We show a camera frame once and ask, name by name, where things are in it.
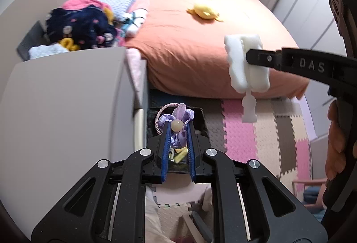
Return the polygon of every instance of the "pink cloth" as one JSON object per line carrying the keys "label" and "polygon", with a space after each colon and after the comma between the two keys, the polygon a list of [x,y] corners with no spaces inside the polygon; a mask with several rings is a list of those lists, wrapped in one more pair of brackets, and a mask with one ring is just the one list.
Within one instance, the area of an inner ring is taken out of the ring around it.
{"label": "pink cloth", "polygon": [[242,100],[222,101],[224,146],[230,159],[246,163],[250,159],[258,159],[257,143],[253,123],[242,123]]}
{"label": "pink cloth", "polygon": [[137,9],[145,9],[149,11],[150,1],[149,0],[135,0],[135,2],[130,6],[127,12],[133,12]]}
{"label": "pink cloth", "polygon": [[108,8],[111,10],[109,4],[100,2],[98,0],[68,0],[63,3],[62,8],[65,10],[81,10],[83,8],[88,7],[89,5],[99,7],[101,10],[104,10],[104,8]]}
{"label": "pink cloth", "polygon": [[[264,49],[297,47],[281,22],[258,0],[214,0],[224,22],[203,20],[186,12],[197,0],[150,0],[150,14],[127,47],[147,60],[157,89],[173,95],[242,98],[231,86],[224,36],[259,34]],[[309,80],[270,70],[270,89],[257,98],[301,98]]]}

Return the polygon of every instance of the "finger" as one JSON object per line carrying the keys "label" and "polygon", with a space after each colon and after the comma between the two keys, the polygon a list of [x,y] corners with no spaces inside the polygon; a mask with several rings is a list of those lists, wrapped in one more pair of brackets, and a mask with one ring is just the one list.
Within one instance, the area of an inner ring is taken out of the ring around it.
{"label": "finger", "polygon": [[333,169],[330,169],[330,170],[326,171],[326,175],[327,175],[328,180],[332,181],[336,177],[337,173]]}
{"label": "finger", "polygon": [[341,173],[345,167],[346,158],[344,153],[339,153],[329,141],[325,164],[325,172],[328,179],[333,180],[337,173]]}
{"label": "finger", "polygon": [[355,144],[354,144],[354,146],[353,146],[353,156],[355,157],[355,158],[357,158],[357,141],[355,142]]}
{"label": "finger", "polygon": [[341,173],[346,167],[346,157],[344,153],[339,153],[338,159],[334,163],[334,170]]}
{"label": "finger", "polygon": [[327,112],[327,118],[329,120],[331,120],[331,121],[337,121],[338,120],[336,100],[334,100],[330,104],[330,107],[328,108],[328,112]]}
{"label": "finger", "polygon": [[336,121],[332,121],[328,131],[328,144],[341,153],[346,148],[346,138]]}

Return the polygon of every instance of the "yellow toy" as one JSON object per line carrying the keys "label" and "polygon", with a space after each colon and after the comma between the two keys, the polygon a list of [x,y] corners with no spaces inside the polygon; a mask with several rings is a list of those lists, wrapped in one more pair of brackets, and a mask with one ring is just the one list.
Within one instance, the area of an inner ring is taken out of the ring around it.
{"label": "yellow toy", "polygon": [[108,18],[108,24],[113,25],[114,13],[109,8],[104,7],[104,13]]}
{"label": "yellow toy", "polygon": [[61,46],[63,46],[64,48],[68,49],[69,51],[76,51],[76,50],[80,50],[80,46],[77,44],[74,44],[74,41],[72,38],[66,37],[63,38],[59,44]]}
{"label": "yellow toy", "polygon": [[181,148],[181,149],[182,149],[182,151],[174,157],[174,161],[176,163],[179,163],[188,153],[187,146],[184,148]]}
{"label": "yellow toy", "polygon": [[198,0],[194,4],[193,9],[187,9],[187,12],[190,14],[197,14],[203,19],[215,19],[219,22],[223,21],[220,19],[220,14],[212,0]]}

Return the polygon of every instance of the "orange bedsheet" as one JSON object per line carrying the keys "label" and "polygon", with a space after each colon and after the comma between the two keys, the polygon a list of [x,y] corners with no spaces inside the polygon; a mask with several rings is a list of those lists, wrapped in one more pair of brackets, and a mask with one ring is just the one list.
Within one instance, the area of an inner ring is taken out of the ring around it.
{"label": "orange bedsheet", "polygon": [[[281,22],[258,0],[214,0],[224,22],[186,13],[196,0],[150,0],[149,16],[127,47],[147,60],[149,81],[169,94],[241,98],[231,87],[224,36],[259,34],[264,49],[297,47]],[[271,87],[258,98],[301,98],[308,79],[270,71]]]}

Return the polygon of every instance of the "foam floor mat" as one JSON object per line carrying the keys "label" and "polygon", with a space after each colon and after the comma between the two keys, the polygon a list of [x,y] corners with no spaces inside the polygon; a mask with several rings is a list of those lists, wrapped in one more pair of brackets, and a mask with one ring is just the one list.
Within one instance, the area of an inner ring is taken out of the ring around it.
{"label": "foam floor mat", "polygon": [[[298,103],[285,98],[258,100],[257,122],[242,123],[241,100],[182,97],[158,90],[151,90],[150,98],[150,106],[185,103],[200,107],[213,148],[241,162],[258,159],[290,191],[292,180],[311,178],[310,146]],[[299,199],[302,193],[303,186],[297,185]]]}

